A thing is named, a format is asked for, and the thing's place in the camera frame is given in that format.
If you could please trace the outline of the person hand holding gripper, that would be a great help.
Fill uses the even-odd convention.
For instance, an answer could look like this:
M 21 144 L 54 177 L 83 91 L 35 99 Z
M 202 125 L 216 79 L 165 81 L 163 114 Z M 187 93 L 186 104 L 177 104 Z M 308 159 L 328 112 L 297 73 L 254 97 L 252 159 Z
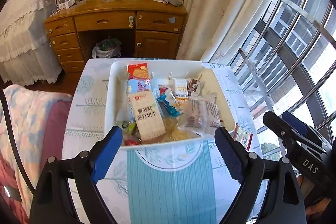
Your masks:
M 297 181 L 301 190 L 301 194 L 303 198 L 305 198 L 310 191 L 313 189 L 314 184 L 308 180 L 307 178 L 304 178 L 303 175 L 300 175 L 297 177 Z M 329 205 L 331 199 L 330 198 L 324 198 L 323 200 L 319 201 L 315 205 L 311 207 L 306 208 L 306 216 L 307 218 L 313 216 L 313 217 L 319 217 L 322 215 L 322 213 L 325 211 L 327 206 Z

